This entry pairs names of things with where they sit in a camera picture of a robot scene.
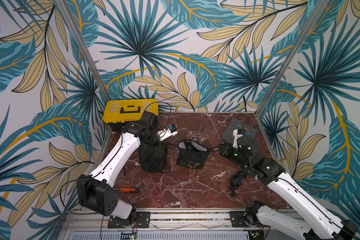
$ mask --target black cloth bag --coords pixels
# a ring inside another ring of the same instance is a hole
[[[168,145],[161,142],[158,146],[141,142],[139,146],[139,162],[141,167],[150,173],[164,172]]]
[[[209,149],[189,139],[179,142],[177,147],[179,157],[176,164],[190,169],[201,169],[210,153]]]

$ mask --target screwdriver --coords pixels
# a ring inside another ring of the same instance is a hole
[[[122,187],[121,189],[114,188],[114,190],[120,190],[120,192],[129,192],[129,193],[137,193],[139,191],[137,187]]]

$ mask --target black cable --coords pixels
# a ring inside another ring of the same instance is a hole
[[[120,149],[123,147],[123,128],[124,128],[124,126],[122,126],[121,127],[121,129],[120,129],[120,132],[121,132],[121,134],[120,134],[120,136],[121,136],[121,143],[120,143],[120,147],[119,147],[119,149],[117,150],[117,152],[115,153],[115,155],[112,157],[112,159],[109,161],[109,162],[107,162],[107,164],[103,167],[103,170],[108,166],[108,164],[115,158],[115,156],[117,155],[117,153],[120,151]]]
[[[291,185],[294,189],[296,189],[296,191],[298,191],[301,195],[303,195],[306,199],[308,199],[308,201],[311,202],[329,220],[329,223],[331,223],[331,224],[333,223],[336,227],[340,228],[341,230],[344,230],[342,227],[337,225],[335,222],[332,222],[331,219],[316,204],[314,204],[311,201],[311,199],[309,199],[306,195],[304,195],[302,192],[300,192],[294,185],[292,185],[292,183],[288,182],[285,179],[279,178],[279,177],[265,177],[264,179],[281,179],[281,180],[286,181],[289,185]],[[359,237],[352,235],[351,233],[347,232],[346,230],[344,230],[344,232],[347,233],[348,235],[350,235],[352,238],[355,238],[356,240],[360,240]]]
[[[70,183],[70,182],[91,180],[91,179],[94,179],[95,177],[97,177],[99,174],[100,174],[100,172],[99,172],[96,176],[91,177],[91,178],[88,178],[88,179],[75,179],[75,180],[71,180],[71,181],[68,181],[68,182],[64,183],[64,184],[61,186],[61,188],[60,188],[60,194],[59,194],[59,195],[60,195],[60,201],[61,201],[63,207],[64,207],[68,212],[70,212],[70,213],[72,213],[72,214],[75,214],[75,215],[91,215],[91,214],[97,214],[96,212],[92,212],[92,213],[89,213],[89,214],[78,214],[78,213],[72,212],[72,211],[71,211],[70,209],[68,209],[67,206],[64,204],[64,201],[62,200],[61,192],[62,192],[62,188],[63,188],[65,185],[67,185],[68,183]]]
[[[267,238],[270,229],[271,229],[271,227],[268,228],[267,234],[264,236],[263,240],[265,240]]]
[[[103,218],[101,219],[101,226],[100,226],[100,240],[102,240],[102,237],[101,237],[101,229],[103,228],[103,220],[104,220],[104,216],[103,216]]]

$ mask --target dark gray card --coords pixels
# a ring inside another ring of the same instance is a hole
[[[237,120],[236,118],[232,118],[231,122],[229,123],[228,127],[224,130],[223,134],[221,135],[221,138],[226,141],[229,142],[231,144],[233,144],[233,130],[235,129],[240,129],[240,128],[244,128],[244,130],[246,132],[250,133],[250,136],[252,138],[256,137],[256,134],[259,130],[254,129],[253,127],[248,126],[247,124],[240,122],[239,120]]]

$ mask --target red marble tabletop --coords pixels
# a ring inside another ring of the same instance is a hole
[[[221,143],[220,136],[232,117],[259,129],[254,114],[251,113],[172,113],[169,124],[175,124],[176,136],[166,141],[177,144],[183,139],[192,139],[205,147],[216,147]],[[159,126],[164,129],[168,113],[159,113]],[[107,154],[115,146],[120,132],[114,132],[108,143]],[[262,156],[271,157],[264,137],[259,131],[255,139],[259,142]],[[192,170],[176,165],[178,149],[169,146],[167,163],[171,170],[166,173],[151,174],[144,171],[137,150],[125,164],[126,175],[120,172],[114,188],[138,187],[136,194],[121,193],[120,199],[136,207],[181,207],[181,208],[244,208],[258,200],[271,208],[290,207],[278,194],[261,182],[248,176],[237,189],[237,195],[231,196],[230,177],[239,169],[232,161],[211,152],[201,170]]]

